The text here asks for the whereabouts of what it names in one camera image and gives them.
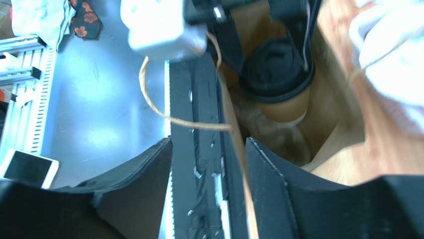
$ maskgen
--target metal bracket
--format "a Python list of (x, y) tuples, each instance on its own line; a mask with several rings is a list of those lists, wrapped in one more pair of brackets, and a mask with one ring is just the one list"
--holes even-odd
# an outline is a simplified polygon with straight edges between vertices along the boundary
[(46, 48), (47, 44), (37, 35), (20, 36), (0, 41), (0, 52), (16, 53)]
[(41, 71), (35, 67), (0, 72), (0, 86), (12, 85), (13, 83), (27, 80), (39, 80), (40, 77)]

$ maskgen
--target floral fabric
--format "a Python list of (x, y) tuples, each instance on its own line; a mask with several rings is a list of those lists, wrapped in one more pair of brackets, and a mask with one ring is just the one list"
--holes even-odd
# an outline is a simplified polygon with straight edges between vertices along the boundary
[(71, 21), (75, 35), (81, 38), (97, 38), (102, 22), (84, 0), (69, 0), (77, 14)]

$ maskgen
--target cardboard box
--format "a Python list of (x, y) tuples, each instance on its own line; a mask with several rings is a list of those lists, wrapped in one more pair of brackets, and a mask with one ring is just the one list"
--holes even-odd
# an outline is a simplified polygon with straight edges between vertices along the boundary
[(9, 5), (0, 4), (0, 40), (15, 37), (12, 31), (9, 9)]
[[(232, 16), (236, 22), (245, 57), (267, 39), (285, 35), (282, 24), (271, 23), (267, 2), (236, 9), (232, 12)], [(298, 125), (313, 156), (311, 162), (302, 167), (307, 171), (312, 171), (341, 149), (365, 140), (364, 123), (358, 102), (319, 29), (316, 30), (313, 39), (313, 54), (317, 71), (311, 84), (307, 114)], [(238, 84), (237, 74), (228, 67), (223, 66), (220, 74), (228, 88)], [(234, 129), (231, 137), (243, 174), (249, 235), (250, 238), (258, 238), (248, 183), (244, 139), (226, 87), (222, 87), (222, 98), (225, 119)]]

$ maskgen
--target black cup lid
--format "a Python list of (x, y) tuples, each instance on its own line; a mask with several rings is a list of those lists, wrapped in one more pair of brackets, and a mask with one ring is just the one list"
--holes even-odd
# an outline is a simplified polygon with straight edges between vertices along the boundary
[(240, 76), (244, 92), (255, 101), (277, 103), (300, 94), (311, 83), (315, 67), (304, 70), (300, 55), (287, 38), (273, 38), (247, 59)]

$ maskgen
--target smartphone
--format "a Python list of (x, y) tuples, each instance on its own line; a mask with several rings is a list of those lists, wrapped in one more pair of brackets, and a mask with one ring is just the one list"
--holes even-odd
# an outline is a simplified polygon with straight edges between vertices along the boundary
[(56, 160), (10, 149), (0, 166), (0, 177), (48, 189), (58, 168)]

